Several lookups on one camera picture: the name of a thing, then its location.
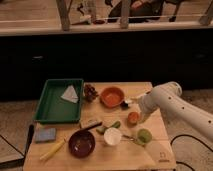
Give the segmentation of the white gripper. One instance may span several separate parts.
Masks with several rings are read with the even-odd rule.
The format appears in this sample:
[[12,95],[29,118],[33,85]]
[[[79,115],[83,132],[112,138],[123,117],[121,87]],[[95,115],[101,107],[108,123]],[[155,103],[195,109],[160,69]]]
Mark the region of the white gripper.
[[142,112],[140,114],[139,123],[145,122],[148,119],[149,114],[155,112],[158,109],[157,104],[154,102],[150,95],[141,96],[138,100],[138,105]]

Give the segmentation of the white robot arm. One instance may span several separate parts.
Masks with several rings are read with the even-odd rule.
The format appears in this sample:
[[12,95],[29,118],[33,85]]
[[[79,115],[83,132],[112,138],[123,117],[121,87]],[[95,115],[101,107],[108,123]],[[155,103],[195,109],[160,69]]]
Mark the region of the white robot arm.
[[158,108],[163,109],[179,116],[213,142],[213,114],[184,101],[181,94],[182,88],[177,82],[168,82],[141,95],[137,103],[145,116],[151,115]]

